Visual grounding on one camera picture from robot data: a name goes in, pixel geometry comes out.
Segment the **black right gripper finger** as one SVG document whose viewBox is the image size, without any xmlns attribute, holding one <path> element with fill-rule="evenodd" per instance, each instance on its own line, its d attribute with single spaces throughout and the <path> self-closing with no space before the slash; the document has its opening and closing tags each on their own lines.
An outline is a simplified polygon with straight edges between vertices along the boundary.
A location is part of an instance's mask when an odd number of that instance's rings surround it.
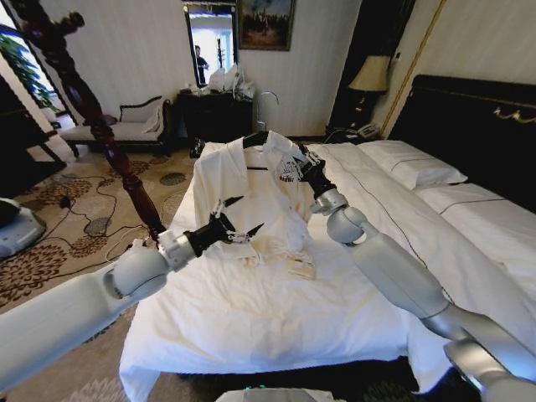
<svg viewBox="0 0 536 402">
<path fill-rule="evenodd" d="M 305 145 L 300 142 L 296 143 L 300 155 L 294 157 L 296 163 L 300 168 L 324 168 L 325 161 L 321 159 L 315 152 L 311 151 Z"/>
<path fill-rule="evenodd" d="M 303 178 L 301 161 L 294 157 L 281 160 L 281 180 L 286 183 L 300 182 Z"/>
</svg>

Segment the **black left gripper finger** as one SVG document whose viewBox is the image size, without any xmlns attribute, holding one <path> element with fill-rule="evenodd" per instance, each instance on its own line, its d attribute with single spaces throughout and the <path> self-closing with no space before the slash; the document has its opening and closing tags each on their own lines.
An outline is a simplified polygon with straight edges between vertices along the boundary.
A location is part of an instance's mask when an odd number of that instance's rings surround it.
<svg viewBox="0 0 536 402">
<path fill-rule="evenodd" d="M 228 231 L 227 240 L 229 244 L 246 244 L 251 242 L 257 232 L 264 226 L 264 223 L 258 224 L 253 229 L 250 229 L 244 233 L 237 233 L 234 231 Z"/>
<path fill-rule="evenodd" d="M 231 205 L 237 203 L 243 198 L 243 196 L 229 197 L 226 199 L 219 199 L 210 214 L 211 219 L 219 219 L 224 215 L 224 211 Z"/>
</svg>

